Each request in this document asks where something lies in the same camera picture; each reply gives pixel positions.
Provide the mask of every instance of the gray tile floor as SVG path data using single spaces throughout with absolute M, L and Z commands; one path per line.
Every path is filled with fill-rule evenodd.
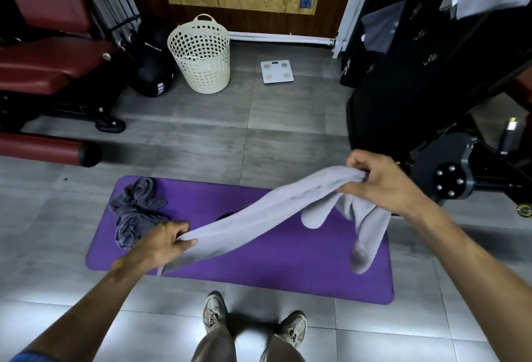
M 261 60 L 289 59 L 295 80 L 264 85 Z M 231 45 L 231 82 L 199 95 L 181 77 L 146 98 L 126 90 L 119 135 L 84 121 L 39 118 L 27 132 L 101 142 L 96 167 L 0 157 L 0 358 L 7 360 L 80 299 L 102 276 L 84 258 L 116 180 L 123 175 L 274 188 L 342 164 L 349 154 L 338 61 L 328 49 Z M 494 114 L 515 109 L 497 98 L 478 117 L 494 134 Z M 446 205 L 482 245 L 532 282 L 532 224 L 504 196 L 476 193 Z M 190 279 L 144 277 L 124 304 L 97 360 L 189 361 L 204 335 L 205 296 L 218 290 L 232 312 L 276 322 L 302 309 L 308 362 L 495 361 L 486 338 L 430 250 L 401 218 L 390 228 L 395 301 L 370 305 Z M 257 361 L 266 343 L 255 327 L 238 336 L 239 361 Z

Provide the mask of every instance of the left hand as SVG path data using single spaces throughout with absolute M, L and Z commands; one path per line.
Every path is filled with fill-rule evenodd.
M 183 251 L 197 243 L 197 239 L 177 240 L 188 232 L 190 224 L 186 221 L 162 223 L 153 228 L 146 236 L 135 243 L 131 251 L 115 261 L 113 268 L 131 267 L 145 274 L 154 268 L 162 267 L 178 258 Z

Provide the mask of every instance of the white scale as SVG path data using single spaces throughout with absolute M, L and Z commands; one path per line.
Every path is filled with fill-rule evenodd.
M 261 62 L 264 83 L 293 82 L 294 74 L 289 60 Z

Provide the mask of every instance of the hand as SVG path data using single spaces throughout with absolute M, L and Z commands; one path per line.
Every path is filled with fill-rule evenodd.
M 128 254 L 116 260 L 113 268 L 131 267 L 145 274 L 166 265 L 197 243 L 197 239 L 177 240 L 183 233 L 188 232 L 189 228 L 190 225 L 186 221 L 157 225 L 136 242 Z
M 354 150 L 346 164 L 369 171 L 369 176 L 365 182 L 342 185 L 339 192 L 366 198 L 381 208 L 402 216 L 432 203 L 391 157 Z

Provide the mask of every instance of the forearm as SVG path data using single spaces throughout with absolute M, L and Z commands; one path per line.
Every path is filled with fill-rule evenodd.
M 26 351 L 37 351 L 62 362 L 85 362 L 97 349 L 129 293 L 144 271 L 117 262 L 77 304 L 51 325 Z
M 405 217 L 435 252 L 499 359 L 532 360 L 532 288 L 435 203 Z

